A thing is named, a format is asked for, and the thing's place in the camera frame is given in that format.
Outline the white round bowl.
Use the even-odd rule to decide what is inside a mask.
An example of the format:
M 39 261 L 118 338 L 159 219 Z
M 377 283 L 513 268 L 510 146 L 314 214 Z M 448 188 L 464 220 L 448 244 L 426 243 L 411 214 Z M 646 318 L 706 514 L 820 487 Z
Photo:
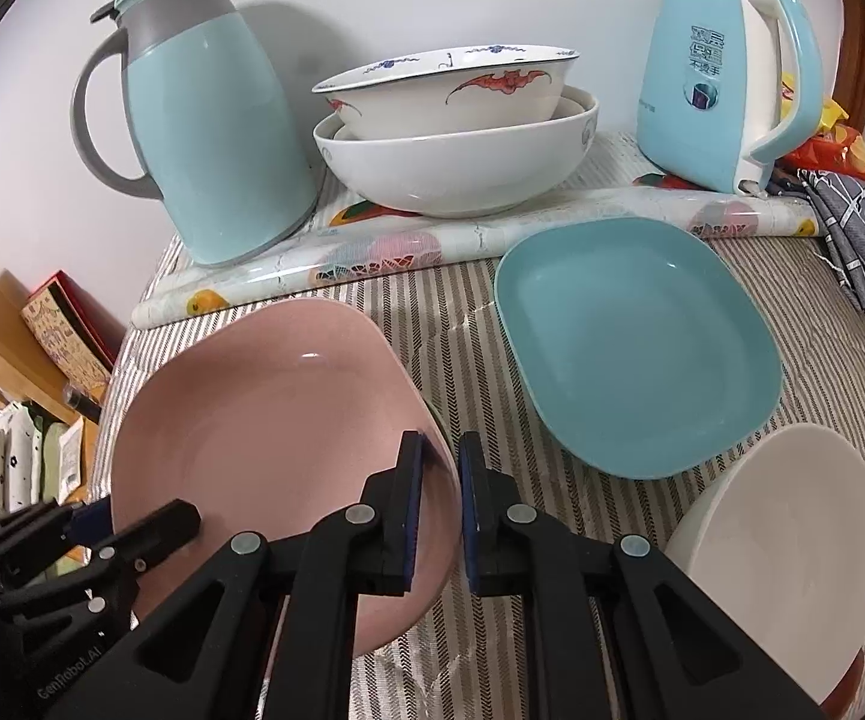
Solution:
M 828 699 L 865 642 L 865 460 L 828 427 L 782 427 L 707 486 L 665 554 Z

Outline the pink square plate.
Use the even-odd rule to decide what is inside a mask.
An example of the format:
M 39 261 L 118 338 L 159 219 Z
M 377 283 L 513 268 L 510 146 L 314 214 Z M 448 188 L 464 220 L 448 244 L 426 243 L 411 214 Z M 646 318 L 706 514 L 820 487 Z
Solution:
M 166 362 L 131 402 L 113 447 L 117 528 L 174 499 L 197 507 L 197 538 L 140 580 L 148 616 L 236 533 L 309 532 L 394 466 L 403 433 L 434 455 L 423 468 L 410 593 L 359 601 L 356 653 L 421 621 L 452 574 L 460 483 L 447 440 L 384 333 L 331 299 L 275 302 Z

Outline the teal square plate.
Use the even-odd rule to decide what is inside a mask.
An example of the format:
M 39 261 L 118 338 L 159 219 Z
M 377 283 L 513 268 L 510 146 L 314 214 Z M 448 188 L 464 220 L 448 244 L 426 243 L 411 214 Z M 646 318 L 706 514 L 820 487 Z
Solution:
M 494 302 L 548 431 L 627 479 L 678 475 L 776 409 L 779 349 L 714 250 L 672 224 L 588 221 L 504 255 Z

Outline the patterned red box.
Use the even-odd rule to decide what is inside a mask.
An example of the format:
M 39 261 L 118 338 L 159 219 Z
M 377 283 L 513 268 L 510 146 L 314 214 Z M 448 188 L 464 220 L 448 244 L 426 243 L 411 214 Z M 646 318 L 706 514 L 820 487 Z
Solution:
M 57 270 L 29 294 L 21 319 L 71 385 L 104 398 L 125 327 L 91 294 Z

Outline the striped beige table cover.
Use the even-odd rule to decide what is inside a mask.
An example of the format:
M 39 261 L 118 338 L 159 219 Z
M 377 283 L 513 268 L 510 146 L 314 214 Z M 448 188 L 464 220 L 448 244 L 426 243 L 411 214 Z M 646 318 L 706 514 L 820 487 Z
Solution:
M 808 239 L 720 239 L 773 329 L 784 364 L 776 426 L 816 422 L 865 458 L 865 312 L 855 309 Z M 489 260 L 346 283 L 334 298 L 364 312 L 430 400 L 444 434 L 478 431 L 489 458 L 530 502 L 595 538 L 670 536 L 727 458 L 662 481 L 624 481 L 554 445 L 525 393 L 492 305 Z M 387 647 L 356 660 L 358 718 L 515 718 L 524 645 L 519 601 L 480 601 L 452 580 L 434 608 Z

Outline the rolled floral plastic tablecloth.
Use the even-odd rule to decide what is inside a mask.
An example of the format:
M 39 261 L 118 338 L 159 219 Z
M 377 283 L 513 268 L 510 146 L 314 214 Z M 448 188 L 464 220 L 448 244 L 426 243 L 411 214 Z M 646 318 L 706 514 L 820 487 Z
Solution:
M 497 259 L 540 231 L 586 221 L 645 218 L 700 239 L 813 238 L 808 202 L 661 185 L 561 188 L 517 208 L 466 220 L 380 216 L 304 232 L 239 265 L 189 266 L 154 286 L 131 312 L 136 328 L 192 317 L 307 289 Z

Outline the teal thermos jug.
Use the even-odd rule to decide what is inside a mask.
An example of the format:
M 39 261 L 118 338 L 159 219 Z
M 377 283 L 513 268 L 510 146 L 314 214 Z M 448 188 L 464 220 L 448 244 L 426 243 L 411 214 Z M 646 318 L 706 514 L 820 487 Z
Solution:
M 249 259 L 288 238 L 317 190 L 295 117 L 259 39 L 232 0 L 112 0 L 115 23 L 74 85 L 71 136 L 102 184 L 158 200 L 193 262 Z M 102 160 L 89 133 L 86 93 L 117 59 L 128 132 L 143 172 L 130 179 Z

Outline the large white bowl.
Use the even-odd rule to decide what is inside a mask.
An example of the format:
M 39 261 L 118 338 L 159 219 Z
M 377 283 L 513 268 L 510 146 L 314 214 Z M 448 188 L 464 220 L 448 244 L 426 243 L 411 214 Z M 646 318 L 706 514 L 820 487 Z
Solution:
M 323 161 L 348 190 L 434 218 L 507 210 L 560 185 L 585 160 L 599 99 L 568 86 L 540 124 L 428 137 L 356 140 L 335 114 L 314 128 Z

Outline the red snack bag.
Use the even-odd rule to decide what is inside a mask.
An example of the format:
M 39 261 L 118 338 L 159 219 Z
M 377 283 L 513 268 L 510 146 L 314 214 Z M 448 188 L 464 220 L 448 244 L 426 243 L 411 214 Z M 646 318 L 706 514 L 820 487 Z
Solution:
M 865 140 L 859 130 L 837 122 L 782 158 L 785 164 L 805 171 L 828 171 L 865 181 Z

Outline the yellow chips bag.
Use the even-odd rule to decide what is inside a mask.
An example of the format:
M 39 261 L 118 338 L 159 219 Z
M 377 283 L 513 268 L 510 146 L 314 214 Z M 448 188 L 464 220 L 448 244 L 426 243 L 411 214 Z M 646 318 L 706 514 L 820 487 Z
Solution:
M 780 88 L 780 117 L 785 119 L 791 114 L 795 103 L 795 78 L 790 71 L 782 73 L 782 88 Z M 823 109 L 819 116 L 818 125 L 815 128 L 816 135 L 826 135 L 831 132 L 839 122 L 849 119 L 849 114 L 837 104 L 833 98 L 823 99 Z

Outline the light blue electric kettle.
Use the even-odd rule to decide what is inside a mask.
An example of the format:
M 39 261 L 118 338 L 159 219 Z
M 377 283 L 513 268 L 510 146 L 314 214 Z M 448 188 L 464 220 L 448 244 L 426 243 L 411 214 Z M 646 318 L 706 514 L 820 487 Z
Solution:
M 823 93 L 802 0 L 660 0 L 636 140 L 685 181 L 759 195 L 815 133 Z

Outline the white bowl with red pattern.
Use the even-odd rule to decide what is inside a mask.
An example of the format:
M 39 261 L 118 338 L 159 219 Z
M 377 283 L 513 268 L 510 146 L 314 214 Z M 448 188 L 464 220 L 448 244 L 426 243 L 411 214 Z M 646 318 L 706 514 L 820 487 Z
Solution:
M 533 44 L 447 47 L 351 68 L 312 93 L 359 140 L 475 132 L 548 121 L 577 59 Z

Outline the brown wooden door frame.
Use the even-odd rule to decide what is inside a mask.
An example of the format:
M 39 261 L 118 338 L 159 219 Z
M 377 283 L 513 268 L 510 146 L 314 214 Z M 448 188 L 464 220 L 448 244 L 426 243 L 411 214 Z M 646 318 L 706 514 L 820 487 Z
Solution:
M 842 0 L 842 34 L 837 53 L 833 99 L 849 114 L 849 122 L 865 128 L 865 0 Z

